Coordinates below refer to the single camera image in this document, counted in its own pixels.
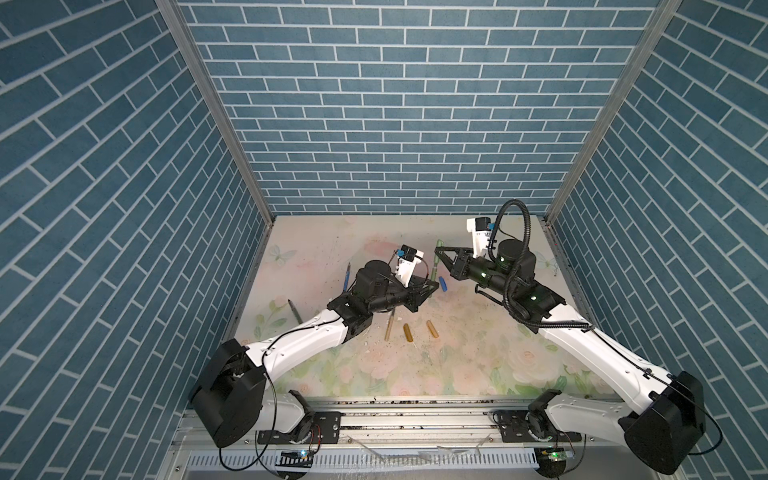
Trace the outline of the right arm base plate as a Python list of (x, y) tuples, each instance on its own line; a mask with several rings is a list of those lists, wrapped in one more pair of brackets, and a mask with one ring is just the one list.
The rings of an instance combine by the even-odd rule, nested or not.
[(490, 419), (504, 443), (562, 441), (569, 444), (582, 440), (580, 433), (556, 430), (549, 420), (528, 410), (493, 410)]

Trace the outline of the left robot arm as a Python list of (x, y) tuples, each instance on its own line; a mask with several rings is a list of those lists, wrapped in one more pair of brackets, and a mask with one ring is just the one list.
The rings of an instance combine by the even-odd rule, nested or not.
[(414, 268), (409, 261), (400, 261), (392, 269), (384, 261), (371, 260), (358, 270), (350, 288), (312, 319), (248, 345), (235, 339), (222, 343), (189, 395), (215, 446), (229, 447), (251, 430), (303, 441), (313, 428), (315, 411), (296, 390), (278, 394), (277, 379), (357, 337), (377, 313), (398, 306), (417, 312), (440, 285), (414, 275)]

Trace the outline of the green pen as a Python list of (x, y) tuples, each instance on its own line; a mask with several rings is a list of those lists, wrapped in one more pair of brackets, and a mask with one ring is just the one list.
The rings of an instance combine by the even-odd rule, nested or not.
[(290, 307), (290, 310), (291, 310), (292, 314), (294, 315), (294, 318), (296, 319), (298, 324), (301, 325), (303, 323), (303, 320), (302, 320), (301, 315), (300, 315), (297, 307), (295, 306), (294, 302), (292, 300), (288, 299), (288, 305)]
[(439, 263), (440, 263), (439, 259), (435, 256), (433, 259), (432, 268), (430, 271), (430, 280), (433, 282), (437, 281), (437, 269), (438, 269)]

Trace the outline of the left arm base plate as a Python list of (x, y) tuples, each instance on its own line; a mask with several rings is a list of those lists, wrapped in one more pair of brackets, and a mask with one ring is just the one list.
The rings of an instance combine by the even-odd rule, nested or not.
[(339, 411), (316, 411), (312, 418), (305, 415), (293, 430), (288, 433), (275, 431), (257, 431), (257, 443), (270, 445), (337, 444), (342, 414)]

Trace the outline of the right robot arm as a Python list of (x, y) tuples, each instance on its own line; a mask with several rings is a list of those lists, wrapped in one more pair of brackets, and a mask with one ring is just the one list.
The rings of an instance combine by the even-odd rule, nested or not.
[(471, 246), (434, 251), (451, 277), (474, 282), (477, 294), (568, 352), (621, 399), (591, 400), (548, 389), (528, 406), (530, 435), (540, 442), (570, 432), (594, 436), (628, 448), (660, 474), (674, 474), (686, 458), (698, 455), (695, 446), (714, 420), (704, 407), (702, 383), (686, 371), (673, 375), (633, 353), (538, 282), (531, 229), (527, 206), (511, 199), (494, 219), (468, 220)]

